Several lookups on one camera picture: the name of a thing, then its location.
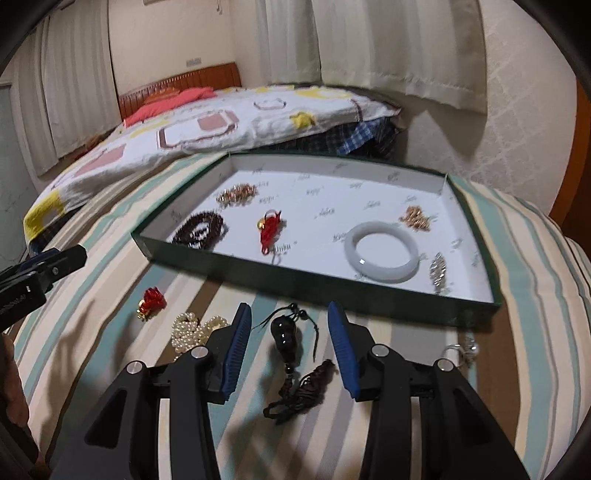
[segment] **plaid blanket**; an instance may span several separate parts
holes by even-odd
[[[394,162],[398,129],[387,117],[337,125],[324,133],[296,138],[257,151],[291,150],[306,153],[359,155]]]

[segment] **green box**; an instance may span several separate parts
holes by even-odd
[[[249,205],[217,205],[221,189],[245,181],[259,191]],[[341,253],[345,233],[361,221],[399,221],[414,204],[431,217],[430,232],[409,229],[423,253],[416,275],[397,285],[353,275]],[[260,254],[256,229],[269,209],[282,210],[286,220],[272,258]],[[219,212],[228,226],[213,250],[169,243],[201,210]],[[226,154],[180,184],[132,236],[151,261],[269,295],[322,306],[337,300],[358,314],[483,330],[502,302],[495,266],[465,198],[447,176],[423,168],[328,155]],[[380,259],[402,258],[404,251],[386,240],[369,239],[364,248]],[[438,250],[450,286],[443,295],[428,279]]]

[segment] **white bangle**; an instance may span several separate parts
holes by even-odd
[[[398,238],[408,249],[410,260],[399,267],[380,267],[361,258],[357,253],[357,243],[372,233],[387,233]],[[408,232],[399,226],[385,222],[365,222],[352,228],[345,237],[345,256],[351,266],[359,273],[373,280],[399,282],[409,279],[418,267],[418,248]]]

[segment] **striped bedspread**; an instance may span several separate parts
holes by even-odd
[[[100,192],[56,236],[50,247],[80,243],[84,269],[55,285],[47,304],[29,315],[15,341],[31,430],[52,461],[71,432],[123,366],[172,361],[169,338],[177,314],[232,320],[250,304],[253,320],[290,299],[219,284],[149,264],[130,232],[184,179],[221,154],[195,155],[152,173],[137,174]],[[532,479],[545,477],[574,437],[591,403],[589,312],[591,265],[582,250],[534,206],[462,179],[499,271],[505,304],[491,333],[479,333],[481,353],[470,380],[523,460]],[[141,323],[138,300],[148,287],[165,292],[168,306]],[[303,306],[320,325],[316,365],[334,358],[326,311]],[[351,314],[377,342],[423,363],[437,359],[457,333]],[[310,372],[313,329],[303,322],[298,371]],[[276,427],[262,416],[277,399],[283,368],[267,330],[255,329],[236,393],[210,406],[223,479],[356,479],[365,447],[370,403],[356,404],[335,376],[322,405]],[[167,403],[160,422],[159,455],[168,445]],[[170,470],[160,470],[161,480]]]

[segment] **wooden headboard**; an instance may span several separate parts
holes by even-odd
[[[147,97],[168,87],[185,90],[192,87],[213,87],[219,90],[228,87],[240,87],[240,74],[234,62],[204,69],[193,70],[149,83],[130,92],[119,95],[119,112],[121,118],[127,118],[144,104]]]

